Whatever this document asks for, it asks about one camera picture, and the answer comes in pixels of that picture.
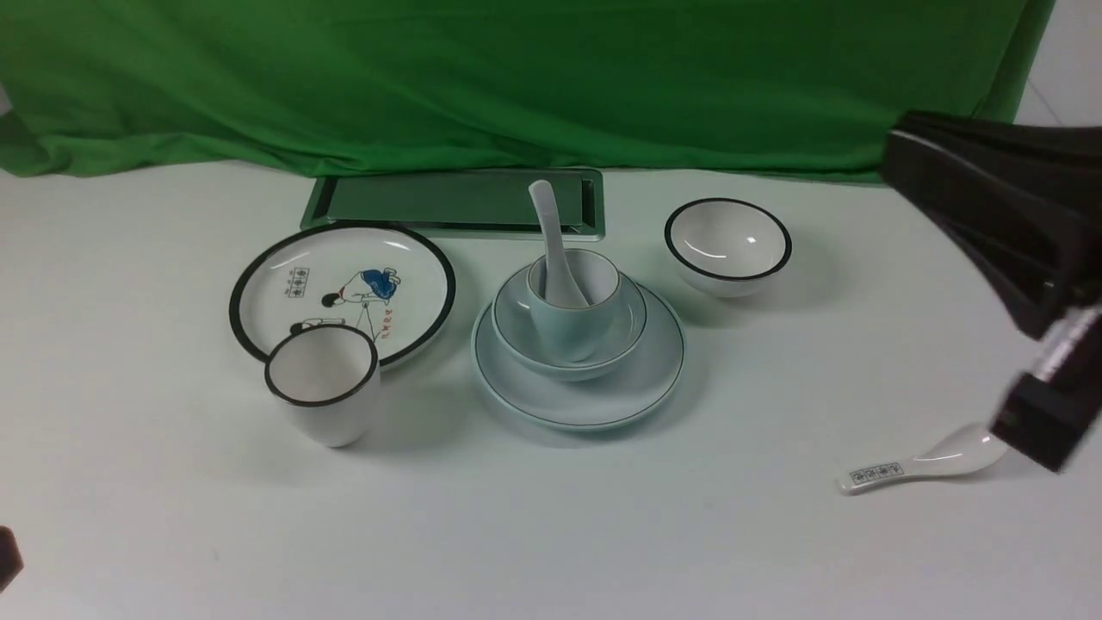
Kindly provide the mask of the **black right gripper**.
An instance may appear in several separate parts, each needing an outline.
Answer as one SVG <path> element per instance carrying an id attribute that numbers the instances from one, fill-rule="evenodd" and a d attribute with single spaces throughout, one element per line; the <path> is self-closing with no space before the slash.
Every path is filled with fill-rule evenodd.
<path id="1" fill-rule="evenodd" d="M 879 174 L 964 252 L 1023 334 L 1044 335 L 988 429 L 1062 472 L 1101 407 L 1101 129 L 912 110 L 888 131 Z"/>

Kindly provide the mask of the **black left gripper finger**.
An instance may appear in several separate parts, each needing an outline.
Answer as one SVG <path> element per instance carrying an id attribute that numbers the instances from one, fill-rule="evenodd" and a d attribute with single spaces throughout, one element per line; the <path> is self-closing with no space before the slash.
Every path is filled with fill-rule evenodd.
<path id="1" fill-rule="evenodd" d="M 15 577 L 24 568 L 22 554 L 17 546 L 15 533 L 11 527 L 0 527 L 0 592 L 15 580 Z"/>

